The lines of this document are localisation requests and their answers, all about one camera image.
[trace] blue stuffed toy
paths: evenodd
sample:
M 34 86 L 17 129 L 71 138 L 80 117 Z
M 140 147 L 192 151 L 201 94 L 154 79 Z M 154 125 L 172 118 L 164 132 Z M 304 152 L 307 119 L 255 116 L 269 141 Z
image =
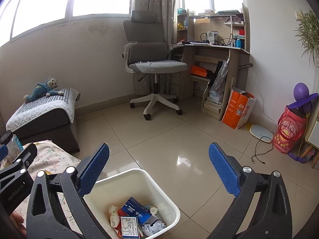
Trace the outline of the blue stuffed toy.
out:
M 47 83 L 38 83 L 34 88 L 32 95 L 26 95 L 23 97 L 24 102 L 33 102 L 36 99 L 45 95 L 50 97 L 51 95 L 64 95 L 64 92 L 54 91 L 53 89 L 58 87 L 58 82 L 56 79 L 49 77 Z

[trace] gray office chair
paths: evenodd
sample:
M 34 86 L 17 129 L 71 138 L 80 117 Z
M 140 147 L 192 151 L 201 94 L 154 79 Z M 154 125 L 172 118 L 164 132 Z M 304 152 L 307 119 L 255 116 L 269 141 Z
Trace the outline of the gray office chair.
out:
M 152 12 L 132 11 L 131 20 L 123 22 L 124 32 L 129 42 L 124 46 L 125 69 L 129 73 L 141 72 L 154 74 L 154 92 L 147 96 L 132 99 L 130 107 L 135 108 L 137 102 L 150 101 L 144 110 L 144 118 L 149 120 L 149 111 L 159 101 L 176 110 L 181 115 L 182 110 L 167 99 L 174 99 L 175 95 L 159 94 L 159 73 L 172 73 L 187 70 L 187 64 L 166 60 L 169 50 L 164 43 L 164 29 L 161 23 L 155 21 Z

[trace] white trash bin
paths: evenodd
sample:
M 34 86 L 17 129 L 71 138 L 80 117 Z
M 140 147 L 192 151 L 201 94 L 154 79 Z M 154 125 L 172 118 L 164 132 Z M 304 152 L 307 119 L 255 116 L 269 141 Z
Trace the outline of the white trash bin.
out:
M 156 238 L 170 230 L 181 217 L 179 208 L 142 169 L 131 169 L 96 182 L 91 193 L 84 196 L 84 200 L 112 239 L 118 239 L 119 236 L 110 225 L 108 209 L 111 205 L 121 208 L 130 197 L 142 205 L 151 203 L 156 206 L 158 214 L 166 224 L 166 228 L 147 237 L 148 239 Z

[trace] chair seat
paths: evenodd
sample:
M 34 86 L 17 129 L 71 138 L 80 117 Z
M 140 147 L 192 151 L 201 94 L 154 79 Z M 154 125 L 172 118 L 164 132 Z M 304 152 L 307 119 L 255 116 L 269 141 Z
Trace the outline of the chair seat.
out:
M 173 60 L 130 64 L 129 68 L 142 73 L 172 73 L 187 70 L 187 64 Z

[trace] hanging plant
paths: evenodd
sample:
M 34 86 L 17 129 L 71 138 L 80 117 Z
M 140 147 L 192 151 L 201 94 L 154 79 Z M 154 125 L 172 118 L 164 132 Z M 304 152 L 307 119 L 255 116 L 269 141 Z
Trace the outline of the hanging plant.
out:
M 319 56 L 319 21 L 312 10 L 306 13 L 300 10 L 300 14 L 300 18 L 297 19 L 299 26 L 295 30 L 297 32 L 296 36 L 300 38 L 299 41 L 305 48 L 302 56 L 307 53 L 309 55 L 309 63 L 312 56 L 315 64 L 315 58 Z

